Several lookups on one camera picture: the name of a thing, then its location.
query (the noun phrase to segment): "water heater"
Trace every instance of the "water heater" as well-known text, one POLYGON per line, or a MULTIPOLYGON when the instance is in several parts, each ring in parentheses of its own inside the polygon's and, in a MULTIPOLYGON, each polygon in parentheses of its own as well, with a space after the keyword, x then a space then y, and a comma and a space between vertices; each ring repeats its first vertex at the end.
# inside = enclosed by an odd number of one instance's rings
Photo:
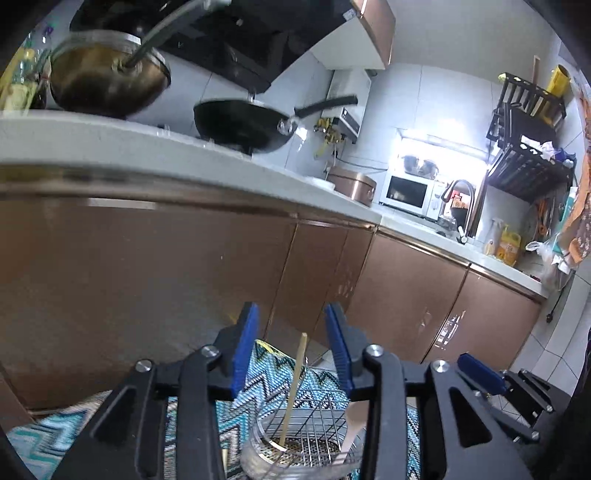
POLYGON ((327 98, 357 95, 355 106, 339 106, 323 110, 322 117, 330 118, 331 125, 353 143, 357 142, 361 122, 368 102, 371 78, 364 69, 335 70, 327 98))

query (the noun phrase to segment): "faucet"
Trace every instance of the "faucet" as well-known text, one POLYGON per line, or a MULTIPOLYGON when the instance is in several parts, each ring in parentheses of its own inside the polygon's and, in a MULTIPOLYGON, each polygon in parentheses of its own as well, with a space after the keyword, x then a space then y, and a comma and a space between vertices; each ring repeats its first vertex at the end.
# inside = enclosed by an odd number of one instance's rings
POLYGON ((474 205, 476 203, 476 192, 472 183, 467 180, 459 179, 454 180, 449 187, 446 188, 445 192, 443 192, 441 198, 443 199, 444 203, 449 202, 452 197, 452 192, 455 186, 458 183, 464 184, 468 188, 468 192, 470 192, 470 205, 468 206, 468 213, 466 214, 466 232, 469 230, 470 219, 472 218, 472 210, 474 209, 474 205))

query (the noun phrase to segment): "metal screw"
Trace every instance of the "metal screw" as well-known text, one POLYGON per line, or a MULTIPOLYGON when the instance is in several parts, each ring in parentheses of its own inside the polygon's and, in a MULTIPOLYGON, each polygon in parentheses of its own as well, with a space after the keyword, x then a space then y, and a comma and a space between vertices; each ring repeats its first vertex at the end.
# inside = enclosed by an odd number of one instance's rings
POLYGON ((149 372, 150 370, 152 370, 152 362, 148 359, 140 360, 135 364, 136 372, 144 374, 146 372, 149 372))
POLYGON ((365 348, 365 351, 368 353, 369 356, 379 357, 384 354, 384 347, 381 345, 376 345, 372 343, 365 348))
POLYGON ((201 348, 201 354, 208 358, 214 358, 220 354, 220 350, 218 350, 217 347, 213 345, 206 345, 201 348))
POLYGON ((449 364, 445 360, 435 360, 431 365, 438 374, 449 370, 449 364))

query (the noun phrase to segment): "dish rack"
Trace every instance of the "dish rack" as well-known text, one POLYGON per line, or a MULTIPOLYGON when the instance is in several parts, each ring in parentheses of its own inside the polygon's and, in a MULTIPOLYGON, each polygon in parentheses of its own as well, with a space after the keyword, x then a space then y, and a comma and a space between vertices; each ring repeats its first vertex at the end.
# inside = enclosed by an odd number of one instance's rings
POLYGON ((492 112, 487 139, 496 142, 504 136, 505 109, 509 106, 517 107, 531 117, 545 118, 552 129, 556 129, 558 123, 566 117, 564 100, 527 80, 506 72, 499 101, 492 112))
POLYGON ((488 184, 528 203, 543 197, 559 185, 571 184, 573 169, 545 160, 535 148, 507 144, 488 173, 488 184))

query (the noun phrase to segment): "plastic bag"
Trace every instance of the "plastic bag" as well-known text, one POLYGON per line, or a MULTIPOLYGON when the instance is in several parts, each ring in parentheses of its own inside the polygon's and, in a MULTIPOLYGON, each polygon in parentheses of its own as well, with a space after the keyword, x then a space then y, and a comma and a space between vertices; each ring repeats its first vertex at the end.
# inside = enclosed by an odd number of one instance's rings
POLYGON ((542 285, 550 290, 557 291, 562 288, 564 274, 570 274, 570 267, 559 255, 552 250, 554 245, 554 236, 549 240, 542 242, 530 242, 525 246, 528 252, 537 252, 542 258, 544 268, 540 274, 542 285))

